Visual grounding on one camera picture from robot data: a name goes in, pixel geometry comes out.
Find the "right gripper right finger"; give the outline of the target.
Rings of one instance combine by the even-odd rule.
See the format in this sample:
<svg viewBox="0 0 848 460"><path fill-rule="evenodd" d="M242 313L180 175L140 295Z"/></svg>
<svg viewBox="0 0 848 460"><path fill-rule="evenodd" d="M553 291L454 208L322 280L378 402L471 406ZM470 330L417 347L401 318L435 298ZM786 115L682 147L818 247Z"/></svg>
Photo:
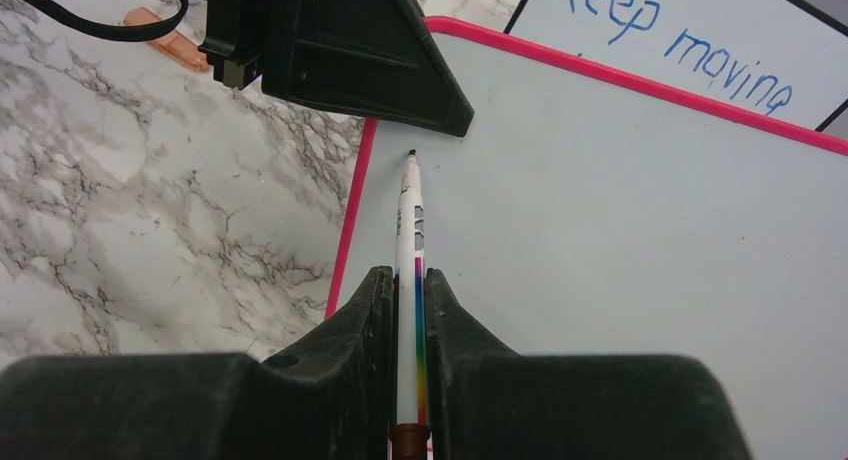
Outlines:
<svg viewBox="0 0 848 460"><path fill-rule="evenodd" d="M677 355L522 355L424 282L438 459L747 459L717 379Z"/></svg>

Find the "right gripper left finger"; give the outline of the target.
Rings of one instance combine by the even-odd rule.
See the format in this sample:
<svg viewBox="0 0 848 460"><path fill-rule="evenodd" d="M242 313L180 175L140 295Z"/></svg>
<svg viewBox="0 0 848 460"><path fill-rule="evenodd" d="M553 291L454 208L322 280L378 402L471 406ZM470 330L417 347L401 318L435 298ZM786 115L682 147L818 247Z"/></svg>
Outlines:
<svg viewBox="0 0 848 460"><path fill-rule="evenodd" d="M42 356L1 375L5 459L383 459L391 271L264 361Z"/></svg>

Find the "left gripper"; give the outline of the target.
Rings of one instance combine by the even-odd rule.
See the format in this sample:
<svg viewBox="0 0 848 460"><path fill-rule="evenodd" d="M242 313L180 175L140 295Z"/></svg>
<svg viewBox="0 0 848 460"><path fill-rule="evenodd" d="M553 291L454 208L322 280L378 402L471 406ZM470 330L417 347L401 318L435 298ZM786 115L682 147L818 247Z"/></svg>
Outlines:
<svg viewBox="0 0 848 460"><path fill-rule="evenodd" d="M456 137L469 129L474 110L417 0L204 1L199 50L228 88L250 85L264 57L269 96Z"/></svg>

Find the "white whiteboard marker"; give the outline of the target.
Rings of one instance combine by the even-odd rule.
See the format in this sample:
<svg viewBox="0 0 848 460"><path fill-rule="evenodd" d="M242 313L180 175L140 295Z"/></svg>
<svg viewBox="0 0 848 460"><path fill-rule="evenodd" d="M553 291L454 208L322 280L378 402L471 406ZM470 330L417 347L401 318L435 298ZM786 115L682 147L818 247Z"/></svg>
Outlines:
<svg viewBox="0 0 848 460"><path fill-rule="evenodd" d="M389 430L393 459L428 457L425 276L421 171L411 150L402 170L395 242L395 408Z"/></svg>

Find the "pink framed whiteboard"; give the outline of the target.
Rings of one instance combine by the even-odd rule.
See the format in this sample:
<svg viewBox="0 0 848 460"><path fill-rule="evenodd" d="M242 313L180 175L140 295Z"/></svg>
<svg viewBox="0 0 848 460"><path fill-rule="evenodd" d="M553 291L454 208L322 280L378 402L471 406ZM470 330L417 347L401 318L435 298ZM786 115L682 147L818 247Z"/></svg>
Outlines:
<svg viewBox="0 0 848 460"><path fill-rule="evenodd" d="M463 138L363 131L327 303L395 256L401 171L426 263L521 353L672 353L718 377L758 459L847 455L847 144L448 17Z"/></svg>

